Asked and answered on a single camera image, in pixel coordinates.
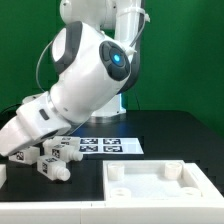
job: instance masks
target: green wall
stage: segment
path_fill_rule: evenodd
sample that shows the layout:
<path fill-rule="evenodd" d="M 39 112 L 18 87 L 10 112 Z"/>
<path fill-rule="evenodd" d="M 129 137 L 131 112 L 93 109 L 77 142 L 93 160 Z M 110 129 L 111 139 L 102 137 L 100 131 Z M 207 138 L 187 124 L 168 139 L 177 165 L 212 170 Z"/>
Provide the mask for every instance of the green wall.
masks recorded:
<path fill-rule="evenodd" d="M 35 67 L 63 27 L 59 0 L 0 0 L 0 110 L 39 93 Z M 146 0 L 151 23 L 142 41 L 135 86 L 143 110 L 183 110 L 224 137 L 224 1 Z M 45 89 L 55 82 L 50 55 L 41 66 Z M 138 109 L 134 89 L 124 94 Z"/>

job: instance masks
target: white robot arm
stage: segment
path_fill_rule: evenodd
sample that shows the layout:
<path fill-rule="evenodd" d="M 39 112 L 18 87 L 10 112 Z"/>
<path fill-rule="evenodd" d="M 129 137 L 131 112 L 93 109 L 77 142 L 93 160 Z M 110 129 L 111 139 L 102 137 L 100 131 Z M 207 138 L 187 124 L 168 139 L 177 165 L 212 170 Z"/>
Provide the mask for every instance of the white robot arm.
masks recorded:
<path fill-rule="evenodd" d="M 134 84 L 141 15 L 143 23 L 147 19 L 141 5 L 141 0 L 62 0 L 60 12 L 67 26 L 52 43 L 59 80 L 49 92 L 23 104 L 2 128 L 1 155 L 71 134 Z M 115 40 L 100 31 L 106 28 L 115 28 Z"/>

